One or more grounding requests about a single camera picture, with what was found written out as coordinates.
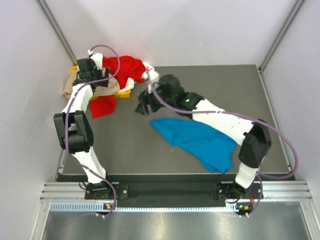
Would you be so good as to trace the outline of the blue t shirt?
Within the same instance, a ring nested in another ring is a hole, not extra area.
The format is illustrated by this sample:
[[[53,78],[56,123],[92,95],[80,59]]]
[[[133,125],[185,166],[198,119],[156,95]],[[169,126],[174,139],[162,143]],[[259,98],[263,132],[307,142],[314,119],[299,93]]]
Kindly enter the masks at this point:
[[[162,117],[150,125],[171,145],[198,158],[210,173],[225,174],[233,167],[236,141],[213,127],[193,120]]]

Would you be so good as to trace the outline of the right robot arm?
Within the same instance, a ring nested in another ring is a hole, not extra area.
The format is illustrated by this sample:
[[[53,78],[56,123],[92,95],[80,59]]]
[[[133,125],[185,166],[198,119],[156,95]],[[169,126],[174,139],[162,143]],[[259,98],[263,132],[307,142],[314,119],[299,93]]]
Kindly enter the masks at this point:
[[[157,72],[145,72],[142,78],[148,82],[148,87],[139,94],[135,111],[147,116],[167,107],[230,137],[240,146],[240,166],[230,193],[237,199],[249,195],[272,145],[268,125],[263,120],[249,120],[227,112],[197,93],[186,92],[171,74],[159,77]]]

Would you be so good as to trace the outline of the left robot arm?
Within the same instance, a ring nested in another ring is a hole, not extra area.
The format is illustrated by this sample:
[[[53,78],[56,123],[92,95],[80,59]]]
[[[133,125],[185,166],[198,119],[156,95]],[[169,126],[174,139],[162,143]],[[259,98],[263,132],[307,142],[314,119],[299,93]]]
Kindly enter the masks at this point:
[[[95,88],[107,83],[101,66],[90,57],[77,60],[77,73],[72,83],[66,107],[53,117],[59,144],[71,161],[81,166],[87,183],[79,186],[85,190],[87,200],[107,200],[116,197],[113,185],[108,181],[107,171],[100,164],[94,150],[94,133],[86,111]]]

